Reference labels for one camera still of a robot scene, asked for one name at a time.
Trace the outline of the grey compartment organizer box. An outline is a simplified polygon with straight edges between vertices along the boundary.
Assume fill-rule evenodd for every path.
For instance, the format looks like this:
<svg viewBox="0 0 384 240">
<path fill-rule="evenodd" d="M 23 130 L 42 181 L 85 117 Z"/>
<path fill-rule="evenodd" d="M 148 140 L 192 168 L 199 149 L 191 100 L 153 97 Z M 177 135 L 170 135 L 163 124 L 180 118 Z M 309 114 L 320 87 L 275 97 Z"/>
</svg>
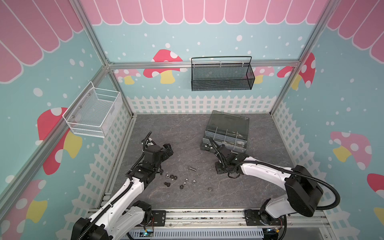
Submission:
<svg viewBox="0 0 384 240">
<path fill-rule="evenodd" d="M 225 145 L 227 149 L 236 153 L 245 153 L 249 136 L 248 117 L 225 112 L 212 111 L 208 125 L 205 129 L 201 150 L 214 152 L 209 138 L 218 145 Z"/>
</svg>

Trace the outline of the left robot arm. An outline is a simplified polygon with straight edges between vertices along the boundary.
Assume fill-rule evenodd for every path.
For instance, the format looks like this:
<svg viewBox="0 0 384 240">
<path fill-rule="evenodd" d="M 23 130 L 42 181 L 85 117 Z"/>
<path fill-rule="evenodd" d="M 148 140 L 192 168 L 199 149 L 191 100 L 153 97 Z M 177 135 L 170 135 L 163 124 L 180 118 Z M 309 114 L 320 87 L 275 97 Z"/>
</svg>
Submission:
<svg viewBox="0 0 384 240">
<path fill-rule="evenodd" d="M 131 229 L 144 229 L 154 225 L 152 206 L 137 201 L 157 174 L 162 174 L 161 164 L 174 151 L 171 144 L 163 146 L 146 138 L 139 159 L 127 172 L 127 179 L 111 199 L 89 218 L 79 218 L 72 230 L 72 240 L 120 240 L 128 236 Z"/>
</svg>

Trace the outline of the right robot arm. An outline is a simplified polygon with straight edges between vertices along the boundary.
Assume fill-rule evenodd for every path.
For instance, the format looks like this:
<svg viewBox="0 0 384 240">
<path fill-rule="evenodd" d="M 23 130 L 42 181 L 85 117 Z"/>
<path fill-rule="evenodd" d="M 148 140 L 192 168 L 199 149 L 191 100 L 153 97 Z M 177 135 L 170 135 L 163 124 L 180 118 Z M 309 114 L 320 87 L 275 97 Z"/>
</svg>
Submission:
<svg viewBox="0 0 384 240">
<path fill-rule="evenodd" d="M 309 171 L 296 165 L 283 168 L 259 161 L 243 153 L 235 153 L 225 145 L 211 142 L 218 158 L 218 174 L 227 174 L 231 179 L 247 175 L 270 182 L 285 190 L 285 194 L 267 199 L 257 213 L 246 212 L 247 219 L 271 225 L 277 219 L 290 214 L 312 217 L 315 211 L 330 210 L 340 204 L 338 191 L 323 180 L 313 177 Z"/>
</svg>

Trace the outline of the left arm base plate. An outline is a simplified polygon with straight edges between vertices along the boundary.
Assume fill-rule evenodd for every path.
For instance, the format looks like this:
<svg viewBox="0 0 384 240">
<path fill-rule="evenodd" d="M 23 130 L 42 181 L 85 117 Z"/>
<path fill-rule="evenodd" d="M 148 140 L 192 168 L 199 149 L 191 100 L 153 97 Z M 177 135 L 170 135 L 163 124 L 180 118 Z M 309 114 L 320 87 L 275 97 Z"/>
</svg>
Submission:
<svg viewBox="0 0 384 240">
<path fill-rule="evenodd" d="M 140 225 L 144 227 L 164 227 L 166 214 L 166 211 L 146 211 Z"/>
</svg>

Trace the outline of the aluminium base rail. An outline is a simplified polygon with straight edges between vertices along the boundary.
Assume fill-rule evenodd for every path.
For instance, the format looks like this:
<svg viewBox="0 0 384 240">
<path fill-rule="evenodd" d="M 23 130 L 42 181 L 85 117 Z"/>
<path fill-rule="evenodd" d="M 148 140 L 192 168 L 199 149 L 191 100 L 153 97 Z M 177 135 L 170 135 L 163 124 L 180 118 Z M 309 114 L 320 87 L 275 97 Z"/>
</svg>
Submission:
<svg viewBox="0 0 384 240">
<path fill-rule="evenodd" d="M 154 211 L 166 211 L 165 226 L 162 228 L 251 228 L 265 226 L 247 226 L 242 208 L 219 209 L 162 209 Z M 311 218 L 300 214 L 290 214 L 286 217 L 288 228 L 326 228 L 329 227 L 323 212 L 315 212 Z"/>
</svg>

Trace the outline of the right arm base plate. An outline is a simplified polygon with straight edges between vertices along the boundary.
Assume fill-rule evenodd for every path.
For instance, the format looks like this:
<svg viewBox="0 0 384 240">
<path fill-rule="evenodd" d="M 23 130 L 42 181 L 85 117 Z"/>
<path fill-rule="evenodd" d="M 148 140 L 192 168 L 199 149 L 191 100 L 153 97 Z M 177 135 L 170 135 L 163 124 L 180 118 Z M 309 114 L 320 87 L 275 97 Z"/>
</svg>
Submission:
<svg viewBox="0 0 384 240">
<path fill-rule="evenodd" d="M 273 226 L 282 228 L 286 225 L 286 220 L 283 216 L 273 218 L 266 212 L 260 213 L 259 210 L 246 209 L 244 211 L 246 225 L 249 226 Z"/>
</svg>

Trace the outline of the white mesh wall basket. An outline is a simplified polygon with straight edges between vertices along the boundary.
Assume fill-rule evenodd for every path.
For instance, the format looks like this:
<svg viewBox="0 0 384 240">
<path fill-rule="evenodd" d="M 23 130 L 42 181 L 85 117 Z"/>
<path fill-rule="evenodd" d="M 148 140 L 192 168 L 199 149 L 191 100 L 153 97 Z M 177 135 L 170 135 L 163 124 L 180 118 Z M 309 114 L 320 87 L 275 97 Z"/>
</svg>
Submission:
<svg viewBox="0 0 384 240">
<path fill-rule="evenodd" d="M 90 82 L 63 118 L 75 135 L 105 138 L 122 105 L 120 92 L 96 88 Z"/>
</svg>

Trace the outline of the black mesh wall basket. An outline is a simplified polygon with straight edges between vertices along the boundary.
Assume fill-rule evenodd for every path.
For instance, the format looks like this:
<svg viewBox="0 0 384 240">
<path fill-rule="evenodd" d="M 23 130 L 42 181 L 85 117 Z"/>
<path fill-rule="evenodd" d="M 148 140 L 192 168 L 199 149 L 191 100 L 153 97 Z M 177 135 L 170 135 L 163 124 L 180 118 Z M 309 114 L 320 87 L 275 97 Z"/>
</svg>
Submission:
<svg viewBox="0 0 384 240">
<path fill-rule="evenodd" d="M 256 79 L 250 56 L 191 58 L 191 89 L 205 91 L 251 90 Z"/>
</svg>

